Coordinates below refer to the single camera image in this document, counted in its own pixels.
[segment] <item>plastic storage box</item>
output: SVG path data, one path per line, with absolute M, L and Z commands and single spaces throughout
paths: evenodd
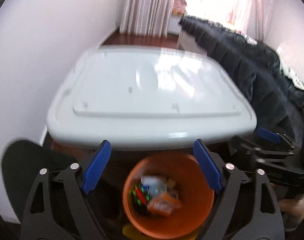
M 214 60 L 175 49 L 103 46 L 85 53 L 48 112 L 55 141 L 114 149 L 175 149 L 244 136 L 252 107 Z

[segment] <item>pink curtain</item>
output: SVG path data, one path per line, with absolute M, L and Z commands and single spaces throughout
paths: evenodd
M 174 0 L 126 0 L 120 33 L 167 36 Z
M 253 38 L 264 41 L 273 4 L 274 0 L 235 0 L 228 22 L 246 33 L 251 14 L 255 13 L 256 35 Z
M 228 22 L 246 33 L 255 0 L 235 0 Z

